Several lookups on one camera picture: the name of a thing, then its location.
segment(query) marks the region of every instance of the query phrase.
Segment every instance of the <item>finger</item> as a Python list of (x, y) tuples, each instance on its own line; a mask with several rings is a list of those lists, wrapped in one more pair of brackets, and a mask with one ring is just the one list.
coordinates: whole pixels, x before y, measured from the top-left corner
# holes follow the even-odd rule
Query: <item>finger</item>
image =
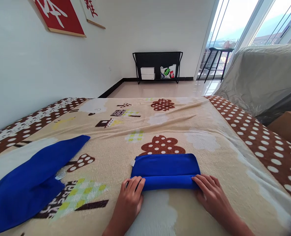
[(206, 196), (210, 196), (211, 191), (205, 186), (205, 184), (200, 179), (197, 178), (197, 175), (195, 177), (191, 177), (191, 179), (195, 181), (195, 183), (199, 186), (199, 188), (203, 191), (203, 193)]
[(212, 175), (210, 175), (210, 177), (211, 177), (211, 179), (213, 179), (213, 181), (215, 182), (215, 184), (216, 184), (218, 187), (221, 188), (220, 181), (219, 181), (216, 177), (214, 177), (214, 176), (212, 176)]
[(129, 179), (128, 186), (127, 186), (127, 190), (128, 191), (130, 190), (130, 188), (131, 188), (131, 186), (132, 186), (132, 184), (133, 184), (135, 179), (136, 179), (136, 176), (131, 178), (131, 179)]
[(199, 179), (199, 180), (201, 180), (203, 183), (204, 183), (204, 185), (210, 190), (210, 191), (213, 191), (214, 190), (214, 187), (212, 186), (212, 184), (209, 182), (209, 180), (206, 178), (206, 177), (204, 177), (204, 176), (202, 176), (202, 175), (196, 175), (196, 177)]
[(141, 206), (142, 206), (143, 200), (144, 200), (143, 195), (140, 195), (140, 199), (139, 199), (139, 203), (138, 203), (136, 214), (139, 214), (139, 212), (141, 211)]
[(129, 189), (130, 191), (133, 191), (133, 193), (135, 192), (139, 182), (141, 181), (142, 177), (141, 176), (138, 176), (135, 178), (135, 180), (133, 181), (132, 185), (131, 185), (131, 188)]
[(196, 197), (198, 199), (198, 202), (205, 208), (207, 204), (207, 200), (204, 197), (204, 194), (202, 191), (197, 191)]
[(124, 190), (126, 190), (126, 184), (128, 183), (129, 180), (130, 180), (130, 179), (125, 179), (125, 180), (122, 182), (120, 191), (124, 191)]
[(209, 175), (205, 175), (205, 174), (201, 174), (201, 176), (203, 176), (204, 178), (206, 178), (208, 180), (208, 182), (213, 186), (216, 187), (217, 185), (215, 184), (214, 180), (209, 176)]
[(144, 187), (144, 183), (145, 183), (145, 179), (142, 178), (141, 181), (140, 181), (140, 183), (139, 183), (139, 185), (138, 185), (138, 188), (137, 188), (136, 191), (135, 191), (135, 193), (136, 193), (137, 195), (141, 195), (141, 192), (142, 192), (143, 187)]

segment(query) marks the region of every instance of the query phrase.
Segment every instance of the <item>blue towel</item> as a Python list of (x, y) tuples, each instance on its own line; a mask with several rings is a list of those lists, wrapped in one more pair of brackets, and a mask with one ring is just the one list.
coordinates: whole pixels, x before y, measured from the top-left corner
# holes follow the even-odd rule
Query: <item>blue towel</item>
[(64, 189), (55, 174), (89, 139), (81, 135), (47, 146), (0, 180), (0, 233), (35, 216)]
[(160, 154), (136, 157), (131, 177), (145, 178), (143, 191), (198, 189), (198, 185), (191, 179), (197, 174), (200, 174), (200, 169), (194, 154)]

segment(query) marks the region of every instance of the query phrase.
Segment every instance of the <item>bed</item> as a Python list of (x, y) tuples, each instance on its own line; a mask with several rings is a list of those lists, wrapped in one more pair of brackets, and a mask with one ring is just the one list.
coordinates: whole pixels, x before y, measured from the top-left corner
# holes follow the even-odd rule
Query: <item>bed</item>
[[(291, 143), (219, 96), (65, 98), (0, 131), (0, 171), (17, 158), (79, 135), (90, 140), (61, 169), (64, 190), (27, 222), (0, 235), (101, 235), (130, 162), (193, 153), (216, 176), (256, 235), (291, 228)], [(144, 192), (126, 235), (226, 235), (185, 189)]]

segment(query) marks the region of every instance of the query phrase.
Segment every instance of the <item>black stool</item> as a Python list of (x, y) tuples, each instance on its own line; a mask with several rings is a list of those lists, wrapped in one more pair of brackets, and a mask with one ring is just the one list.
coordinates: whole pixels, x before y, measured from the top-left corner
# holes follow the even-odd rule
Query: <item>black stool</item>
[[(202, 75), (202, 72), (203, 72), (205, 69), (207, 69), (207, 70), (209, 70), (209, 71), (208, 71), (207, 77), (205, 78), (205, 81), (204, 81), (204, 82), (207, 81), (207, 78), (208, 78), (208, 76), (209, 76), (209, 74), (210, 74), (210, 72), (211, 72), (212, 70), (214, 70), (214, 75), (213, 75), (213, 79), (212, 79), (212, 80), (214, 80), (214, 77), (215, 77), (215, 74), (216, 74), (217, 71), (223, 71), (223, 73), (222, 73), (222, 77), (221, 77), (221, 82), (222, 82), (222, 79), (223, 79), (223, 76), (224, 76), (224, 71), (225, 71), (226, 64), (227, 64), (228, 55), (229, 55), (229, 54), (230, 54), (234, 49), (209, 48), (209, 50), (210, 50), (209, 56), (208, 56), (207, 60), (206, 60), (205, 63), (204, 63), (203, 69), (202, 69), (202, 71), (201, 71), (201, 73), (200, 73), (200, 76), (199, 76), (198, 80), (200, 79), (200, 77), (201, 77), (201, 75)], [(216, 53), (215, 53), (215, 56), (214, 56), (213, 61), (212, 61), (212, 63), (211, 63), (211, 66), (210, 66), (210, 67), (206, 67), (206, 65), (207, 65), (208, 62), (209, 62), (209, 59), (210, 59), (211, 53), (212, 53), (213, 51), (216, 51)], [(219, 56), (219, 58), (218, 58), (217, 66), (215, 67), (215, 69), (212, 69), (213, 64), (214, 64), (214, 61), (215, 61), (215, 59), (216, 59), (216, 57), (217, 57), (217, 55), (218, 55), (219, 52), (220, 52), (220, 56)], [(225, 64), (224, 64), (224, 69), (218, 69), (218, 64), (220, 63), (220, 59), (221, 59), (221, 56), (222, 56), (222, 53), (223, 53), (223, 52), (227, 52), (227, 56), (226, 56)]]

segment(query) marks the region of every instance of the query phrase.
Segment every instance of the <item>glossy floor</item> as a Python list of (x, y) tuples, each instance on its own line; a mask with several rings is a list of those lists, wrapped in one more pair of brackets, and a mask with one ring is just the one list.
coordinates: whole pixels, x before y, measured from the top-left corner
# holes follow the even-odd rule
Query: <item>glossy floor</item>
[(138, 97), (201, 97), (212, 95), (220, 86), (220, 80), (176, 82), (123, 82), (109, 98)]

